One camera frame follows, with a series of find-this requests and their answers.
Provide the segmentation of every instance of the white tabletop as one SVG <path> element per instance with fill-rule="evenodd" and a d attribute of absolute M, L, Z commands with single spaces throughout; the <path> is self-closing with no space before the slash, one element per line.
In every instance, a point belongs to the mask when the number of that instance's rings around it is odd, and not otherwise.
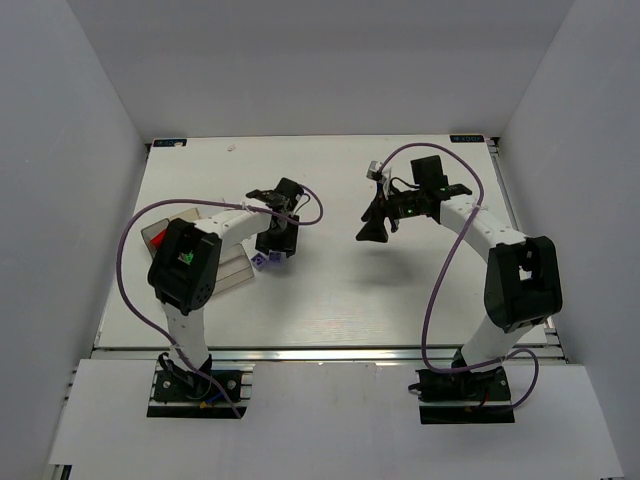
<path fill-rule="evenodd" d="M 360 216 L 373 198 L 365 178 L 372 160 L 381 161 L 409 142 L 434 142 L 467 160 L 482 178 L 485 204 L 509 223 L 487 146 L 452 144 L 447 135 L 263 137 L 188 139 L 184 147 L 152 148 L 136 211 L 167 198 L 239 201 L 255 188 L 269 189 L 281 177 L 308 185 L 322 199 L 325 218 L 301 227 L 297 254 L 280 269 L 215 296 L 205 307 L 205 331 L 212 347 L 415 346 L 428 295 L 455 235 L 432 219 L 403 220 L 387 244 L 355 241 Z M 429 148 L 402 152 L 394 176 L 412 180 L 409 161 L 440 154 L 450 183 L 476 191 L 471 176 L 452 158 Z M 139 231 L 188 208 L 161 207 L 135 226 L 124 252 L 124 280 L 133 302 L 157 323 L 165 318 L 146 282 L 151 259 Z M 215 209 L 201 208 L 211 214 Z M 310 203 L 304 220 L 315 218 Z M 249 256 L 254 239 L 243 243 Z M 486 265 L 466 244 L 459 249 L 441 288 L 428 343 L 461 345 L 479 325 Z M 538 327 L 521 343 L 543 344 Z M 163 337 L 126 308 L 114 286 L 105 307 L 97 346 L 163 348 Z"/>
<path fill-rule="evenodd" d="M 542 366 L 507 425 L 421 425 L 415 366 L 262 363 L 244 418 L 146 418 L 155 361 L 83 360 L 50 463 L 72 480 L 583 480 L 622 470 L 585 368 Z M 507 365 L 514 398 L 531 365 Z"/>

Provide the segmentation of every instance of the white wall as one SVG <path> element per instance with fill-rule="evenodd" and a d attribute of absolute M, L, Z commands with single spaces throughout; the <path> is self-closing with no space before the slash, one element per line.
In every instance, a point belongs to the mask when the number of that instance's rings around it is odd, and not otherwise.
<path fill-rule="evenodd" d="M 70 0 L 145 140 L 502 132 L 572 0 Z"/>
<path fill-rule="evenodd" d="M 0 15 L 0 478 L 40 478 L 145 152 L 64 0 Z"/>
<path fill-rule="evenodd" d="M 558 247 L 556 323 L 640 478 L 640 3 L 577 0 L 502 139 L 524 227 Z"/>

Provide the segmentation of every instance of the white panel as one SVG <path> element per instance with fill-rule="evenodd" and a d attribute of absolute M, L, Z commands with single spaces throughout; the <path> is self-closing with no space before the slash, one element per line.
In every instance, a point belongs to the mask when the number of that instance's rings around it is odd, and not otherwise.
<path fill-rule="evenodd" d="M 499 134 L 572 0 L 70 0 L 143 137 Z"/>
<path fill-rule="evenodd" d="M 356 242 L 360 217 L 375 183 L 365 178 L 371 160 L 383 160 L 409 142 L 440 143 L 478 171 L 486 205 L 509 222 L 487 146 L 451 144 L 446 135 L 404 137 L 272 137 L 189 139 L 185 147 L 153 148 L 136 209 L 176 197 L 239 201 L 255 189 L 274 188 L 286 176 L 307 184 L 325 204 L 325 218 L 301 227 L 298 251 L 284 267 L 256 272 L 250 282 L 215 296 L 205 307 L 205 333 L 212 347 L 313 347 L 418 345 L 427 298 L 455 235 L 432 219 L 403 220 L 389 243 Z M 409 161 L 438 153 L 402 152 L 393 173 L 411 180 Z M 455 160 L 441 155 L 451 183 L 475 189 Z M 150 212 L 140 227 L 184 210 L 167 206 Z M 200 207 L 203 214 L 212 209 Z M 313 202 L 303 219 L 317 215 Z M 134 303 L 154 321 L 164 315 L 147 283 L 150 265 L 138 228 L 124 253 L 124 277 Z M 255 238 L 244 242 L 249 257 Z M 485 313 L 486 264 L 463 245 L 446 277 L 434 311 L 429 343 L 461 345 Z M 523 343 L 545 343 L 542 328 Z M 162 347 L 166 340 L 134 317 L 112 288 L 104 314 L 100 347 Z"/>
<path fill-rule="evenodd" d="M 640 478 L 640 3 L 579 0 L 503 138 L 521 223 L 558 248 L 556 325 Z"/>
<path fill-rule="evenodd" d="M 0 10 L 0 477 L 32 479 L 91 352 L 145 152 L 65 1 Z"/>
<path fill-rule="evenodd" d="M 148 419 L 150 361 L 84 360 L 50 461 L 74 480 L 585 480 L 621 474 L 583 367 L 542 367 L 510 425 L 420 425 L 414 367 L 259 364 L 240 420 Z M 531 366 L 507 366 L 514 395 Z"/>

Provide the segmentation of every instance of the purple cube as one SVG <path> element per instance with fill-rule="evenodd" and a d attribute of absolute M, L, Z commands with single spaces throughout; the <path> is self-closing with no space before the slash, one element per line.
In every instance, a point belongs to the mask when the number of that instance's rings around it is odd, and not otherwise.
<path fill-rule="evenodd" d="M 253 268 L 261 272 L 264 269 L 264 267 L 267 266 L 267 258 L 261 253 L 257 253 L 251 259 L 251 264 L 253 265 Z"/>
<path fill-rule="evenodd" d="M 280 252 L 269 252 L 269 263 L 280 265 L 282 263 L 282 254 Z"/>

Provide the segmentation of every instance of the purple cable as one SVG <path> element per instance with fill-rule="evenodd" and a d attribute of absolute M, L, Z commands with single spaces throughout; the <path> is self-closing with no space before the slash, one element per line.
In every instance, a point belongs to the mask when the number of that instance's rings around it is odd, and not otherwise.
<path fill-rule="evenodd" d="M 157 332 L 162 334 L 169 341 L 171 346 L 173 346 L 176 349 L 176 353 L 178 354 L 178 357 L 180 358 L 180 360 L 182 360 L 184 362 L 184 364 L 193 373 L 195 373 L 196 375 L 204 378 L 208 382 L 212 383 L 220 391 L 220 393 L 222 394 L 222 396 L 224 397 L 226 402 L 229 404 L 229 406 L 231 407 L 231 409 L 233 410 L 233 413 L 235 414 L 235 416 L 237 418 L 242 418 L 242 416 L 240 415 L 240 412 L 238 411 L 236 406 L 233 404 L 233 401 L 231 400 L 231 398 L 229 398 L 229 395 L 224 390 L 222 385 L 220 385 L 220 383 L 218 381 L 216 381 L 216 379 L 213 378 L 212 376 L 207 375 L 206 373 L 203 373 L 200 370 L 198 370 L 191 363 L 191 361 L 186 357 L 186 355 L 182 352 L 182 350 L 178 347 L 178 342 L 176 342 L 176 340 L 173 338 L 173 336 L 171 336 L 171 334 L 169 332 L 167 332 L 164 328 L 160 327 L 159 325 L 156 325 L 151 320 L 149 320 L 147 317 L 145 317 L 144 314 L 135 307 L 133 302 L 131 302 L 131 299 L 129 298 L 129 295 L 127 294 L 127 292 L 126 292 L 126 290 L 124 288 L 124 281 L 122 279 L 122 255 L 124 253 L 124 244 L 125 244 L 125 241 L 127 240 L 127 236 L 129 235 L 129 232 L 131 231 L 131 228 L 133 227 L 133 225 L 138 221 L 138 219 L 142 215 L 144 215 L 145 213 L 147 213 L 150 210 L 153 210 L 154 208 L 158 208 L 158 207 L 161 207 L 163 205 L 173 205 L 173 204 L 176 204 L 176 203 L 188 203 L 188 204 L 193 204 L 193 205 L 207 205 L 207 206 L 212 206 L 212 207 L 223 207 L 223 208 L 228 208 L 228 209 L 231 209 L 231 210 L 245 210 L 246 209 L 246 210 L 251 210 L 252 212 L 268 213 L 268 214 L 273 215 L 275 217 L 278 217 L 278 218 L 281 218 L 283 220 L 286 220 L 287 222 L 292 223 L 294 225 L 306 225 L 306 226 L 315 225 L 320 220 L 322 220 L 322 217 L 324 216 L 324 207 L 322 206 L 322 202 L 320 201 L 318 196 L 310 188 L 305 187 L 304 185 L 300 185 L 300 186 L 302 187 L 302 189 L 305 192 L 307 192 L 309 195 L 311 195 L 314 198 L 314 200 L 318 203 L 318 208 L 319 208 L 320 212 L 318 214 L 318 218 L 316 218 L 315 220 L 311 220 L 309 222 L 299 222 L 299 221 L 296 221 L 293 218 L 287 217 L 286 215 L 283 215 L 281 213 L 272 212 L 271 210 L 269 210 L 267 208 L 253 207 L 253 206 L 250 206 L 250 205 L 246 205 L 245 206 L 245 205 L 240 205 L 240 204 L 236 204 L 236 203 L 214 202 L 214 201 L 210 201 L 210 200 L 196 200 L 196 199 L 190 199 L 190 198 L 172 198 L 172 199 L 169 199 L 169 200 L 162 200 L 160 202 L 156 202 L 156 203 L 152 203 L 151 205 L 147 205 L 142 210 L 140 210 L 138 213 L 136 213 L 133 217 L 131 217 L 131 219 L 125 225 L 124 230 L 122 232 L 122 235 L 120 236 L 120 241 L 118 242 L 118 252 L 116 254 L 116 282 L 118 284 L 118 291 L 120 292 L 120 296 L 122 297 L 122 300 L 124 301 L 125 305 L 129 308 L 129 310 L 131 310 L 131 312 L 136 317 L 138 317 L 140 320 L 142 320 L 146 325 L 148 325 L 149 327 L 153 328 L 154 330 L 156 330 Z"/>
<path fill-rule="evenodd" d="M 453 242 L 451 250 L 449 250 L 449 253 L 447 254 L 447 258 L 445 259 L 445 261 L 444 261 L 444 263 L 442 265 L 442 268 L 440 269 L 440 273 L 438 274 L 438 278 L 436 279 L 436 283 L 433 286 L 433 290 L 431 291 L 431 295 L 429 297 L 429 302 L 427 303 L 427 312 L 425 313 L 425 316 L 424 316 L 424 323 L 422 325 L 422 337 L 421 337 L 421 342 L 420 342 L 420 351 L 421 351 L 421 354 L 422 354 L 422 361 L 427 366 L 427 368 L 429 370 L 433 371 L 433 372 L 443 373 L 443 374 L 453 374 L 453 373 L 469 372 L 471 370 L 475 370 L 476 368 L 482 368 L 482 367 L 486 367 L 486 366 L 489 366 L 489 365 L 495 365 L 497 363 L 501 363 L 503 360 L 510 359 L 510 358 L 518 355 L 519 353 L 527 353 L 527 354 L 531 355 L 531 357 L 533 358 L 533 362 L 534 362 L 534 366 L 535 366 L 535 372 L 534 372 L 534 375 L 533 375 L 533 380 L 531 382 L 531 386 L 529 387 L 527 392 L 522 396 L 522 398 L 520 400 L 518 400 L 515 404 L 513 404 L 511 406 L 511 408 L 516 408 L 516 407 L 522 405 L 522 403 L 531 395 L 531 392 L 533 391 L 533 388 L 535 387 L 535 385 L 536 385 L 536 383 L 538 381 L 538 373 L 539 373 L 539 370 L 540 370 L 540 365 L 539 365 L 539 362 L 538 362 L 538 359 L 537 359 L 535 353 L 533 353 L 528 348 L 519 348 L 517 350 L 514 350 L 513 352 L 511 352 L 509 355 L 505 356 L 504 358 L 495 358 L 493 360 L 487 360 L 485 362 L 476 363 L 475 365 L 467 365 L 466 367 L 456 367 L 456 368 L 438 368 L 438 367 L 435 367 L 435 366 L 433 366 L 431 364 L 431 361 L 427 357 L 427 333 L 429 332 L 429 323 L 431 322 L 431 316 L 433 314 L 433 308 L 434 308 L 435 303 L 436 303 L 436 298 L 438 296 L 438 292 L 440 291 L 440 287 L 442 286 L 442 282 L 444 281 L 444 277 L 445 277 L 445 275 L 447 273 L 447 270 L 449 269 L 449 266 L 451 265 L 451 261 L 453 260 L 453 256 L 456 254 L 456 251 L 458 250 L 458 247 L 460 246 L 460 244 L 464 240 L 464 236 L 466 235 L 467 231 L 471 227 L 471 224 L 473 223 L 473 220 L 476 218 L 476 216 L 478 215 L 478 212 L 480 211 L 480 207 L 482 205 L 482 202 L 484 201 L 484 185 L 482 184 L 482 180 L 480 180 L 480 177 L 475 172 L 475 170 L 473 170 L 471 165 L 469 165 L 466 161 L 464 161 L 455 152 L 449 150 L 446 147 L 443 147 L 441 145 L 435 144 L 435 143 L 416 142 L 416 143 L 408 143 L 407 145 L 403 145 L 402 147 L 399 147 L 396 150 L 394 150 L 391 153 L 391 155 L 389 155 L 387 157 L 387 159 L 384 162 L 382 162 L 382 166 L 379 168 L 378 171 L 382 172 L 384 170 L 384 167 L 386 167 L 387 164 L 391 160 L 393 160 L 393 158 L 398 153 L 400 153 L 403 150 L 406 150 L 408 148 L 412 148 L 412 147 L 431 147 L 431 148 L 435 148 L 437 150 L 443 151 L 445 153 L 448 153 L 453 158 L 455 158 L 464 168 L 466 168 L 469 171 L 469 173 L 473 176 L 474 180 L 476 181 L 476 183 L 478 185 L 478 201 L 476 202 L 476 205 L 474 206 L 473 210 L 471 210 L 471 213 L 469 214 L 469 218 L 464 223 L 464 226 L 462 227 L 462 230 L 460 230 L 460 233 L 458 234 L 458 237 L 456 238 L 455 242 Z"/>

